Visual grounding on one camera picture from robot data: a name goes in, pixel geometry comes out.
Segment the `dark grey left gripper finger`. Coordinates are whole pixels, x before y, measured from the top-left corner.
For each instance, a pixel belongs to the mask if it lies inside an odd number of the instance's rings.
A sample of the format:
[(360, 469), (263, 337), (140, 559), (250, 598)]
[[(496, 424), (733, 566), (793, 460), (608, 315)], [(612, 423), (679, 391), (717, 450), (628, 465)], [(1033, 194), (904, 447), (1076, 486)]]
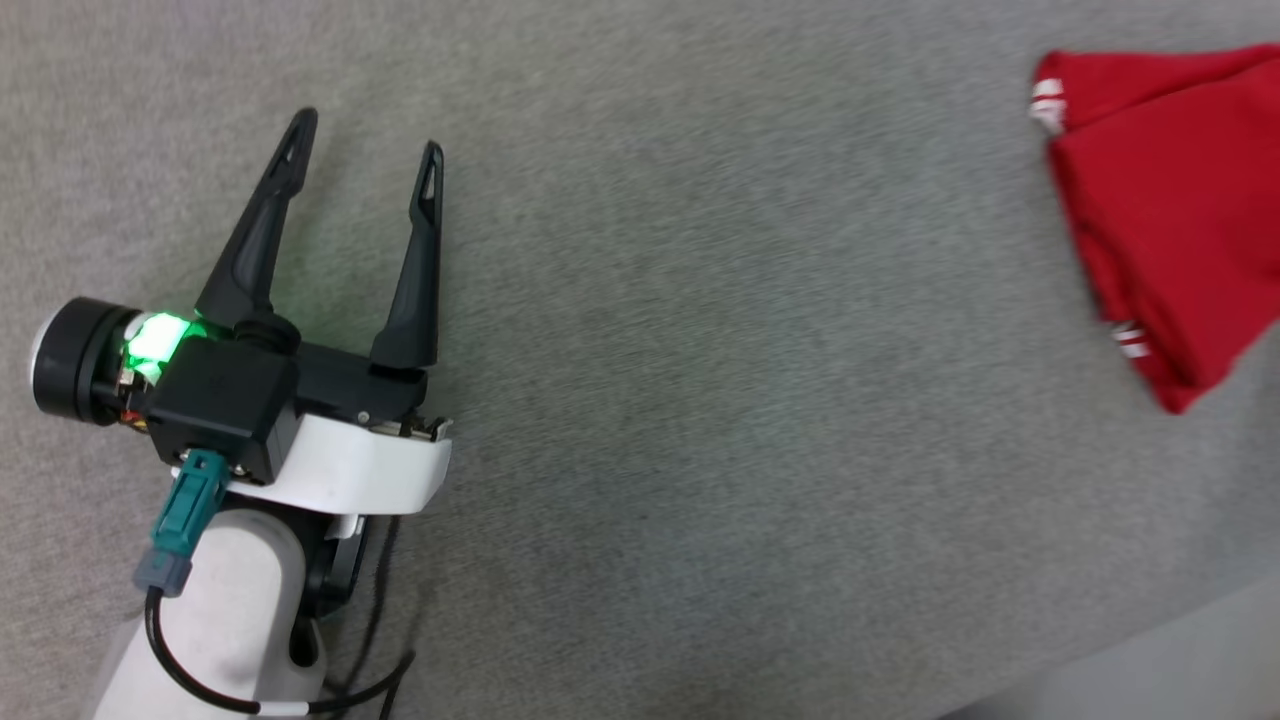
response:
[(300, 109), (195, 304), (207, 324), (229, 331), (256, 313), (273, 310), (270, 292), (285, 217), (292, 199), (305, 186), (316, 132), (317, 110)]
[(442, 283), (444, 154), (429, 141), (410, 201), (410, 241), (387, 323), (370, 351), (372, 364), (413, 370), (436, 364)]

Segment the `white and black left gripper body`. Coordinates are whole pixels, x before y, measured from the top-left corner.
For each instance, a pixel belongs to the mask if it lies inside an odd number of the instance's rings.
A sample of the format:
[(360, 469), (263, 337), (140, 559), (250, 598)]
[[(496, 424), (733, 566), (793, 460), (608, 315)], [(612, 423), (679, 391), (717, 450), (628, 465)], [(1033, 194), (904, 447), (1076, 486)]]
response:
[(296, 360), (300, 425), (285, 461), (270, 486), (234, 480), (230, 492), (333, 516), (420, 512), (452, 450), (443, 419), (419, 413), (426, 370), (388, 369), (308, 342)]

